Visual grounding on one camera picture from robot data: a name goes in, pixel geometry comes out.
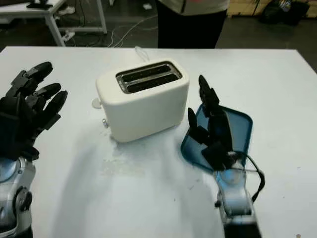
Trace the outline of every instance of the toaster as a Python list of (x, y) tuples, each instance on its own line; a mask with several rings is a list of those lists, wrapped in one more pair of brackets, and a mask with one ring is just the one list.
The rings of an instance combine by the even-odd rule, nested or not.
[(107, 72), (96, 87), (112, 137), (128, 142), (181, 123), (189, 77), (163, 59)]

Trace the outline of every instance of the table surface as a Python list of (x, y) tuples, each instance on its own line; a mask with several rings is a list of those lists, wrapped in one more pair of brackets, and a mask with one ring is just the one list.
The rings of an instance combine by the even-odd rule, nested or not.
[(36, 14), (47, 14), (47, 13), (54, 13), (57, 8), (59, 8), (65, 0), (49, 0), (47, 4), (52, 4), (53, 7), (49, 8), (48, 10), (44, 9), (31, 9), (26, 8), (29, 5), (29, 2), (8, 5), (8, 6), (1, 6), (0, 7), (0, 15), (16, 15), (16, 14), (24, 14), (24, 15), (36, 15)]
[[(196, 110), (201, 103), (198, 76), (203, 74), (222, 105), (253, 119), (249, 153), (266, 176), (255, 202), (263, 237), (315, 237), (317, 75), (298, 52), (146, 51), (151, 59), (173, 58), (187, 70), (188, 107)], [(69, 96), (61, 119), (35, 144), (40, 151), (31, 187), (35, 237), (222, 237), (212, 176), (180, 154), (187, 119), (121, 144), (103, 127), (102, 110), (92, 107), (95, 80), (142, 62), (135, 51), (8, 47), (0, 54), (0, 94), (21, 69), (47, 60), (54, 70), (42, 86), (59, 82)], [(250, 193), (258, 182), (248, 175)]]

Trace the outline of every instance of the power strip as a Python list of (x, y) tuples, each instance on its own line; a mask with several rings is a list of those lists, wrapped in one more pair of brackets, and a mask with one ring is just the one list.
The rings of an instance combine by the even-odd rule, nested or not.
[(65, 35), (62, 37), (63, 41), (67, 42), (69, 41), (73, 36), (75, 35), (75, 32), (73, 31), (66, 31)]

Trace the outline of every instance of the toaster slot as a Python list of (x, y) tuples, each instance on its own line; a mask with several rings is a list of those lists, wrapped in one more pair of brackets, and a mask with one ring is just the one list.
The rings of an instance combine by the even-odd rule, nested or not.
[(136, 93), (182, 78), (182, 74), (169, 61), (127, 70), (116, 75), (124, 93)]
[(169, 75), (159, 77), (153, 80), (148, 80), (142, 83), (129, 85), (127, 86), (127, 90), (130, 93), (135, 93), (135, 92), (139, 92), (148, 88), (154, 88), (156, 86), (163, 85), (163, 84), (175, 81), (177, 79), (178, 77), (175, 74), (169, 74)]
[(146, 77), (153, 76), (156, 74), (167, 73), (169, 71), (170, 71), (170, 67), (168, 67), (167, 65), (162, 65), (162, 66), (158, 66), (158, 67), (154, 67), (154, 68), (150, 68), (150, 69), (140, 70), (136, 73), (124, 75), (124, 76), (122, 76), (122, 80), (123, 80), (123, 82), (131, 82), (134, 80), (146, 78)]

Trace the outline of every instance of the blue tray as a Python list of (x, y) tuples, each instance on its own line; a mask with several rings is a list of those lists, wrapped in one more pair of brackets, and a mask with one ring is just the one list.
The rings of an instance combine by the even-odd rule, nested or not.
[[(196, 112), (197, 124), (203, 128), (208, 127), (208, 118), (205, 117), (202, 110), (203, 105), (200, 105)], [(252, 131), (252, 119), (247, 114), (238, 112), (236, 110), (221, 107), (228, 115), (230, 129), (232, 134), (233, 150), (248, 152), (251, 131)], [(206, 148), (206, 145), (199, 144), (196, 140), (188, 135), (188, 132), (182, 142), (181, 152), (183, 157), (195, 166), (198, 166), (208, 172), (213, 172), (210, 164), (205, 160), (202, 155), (202, 150)]]

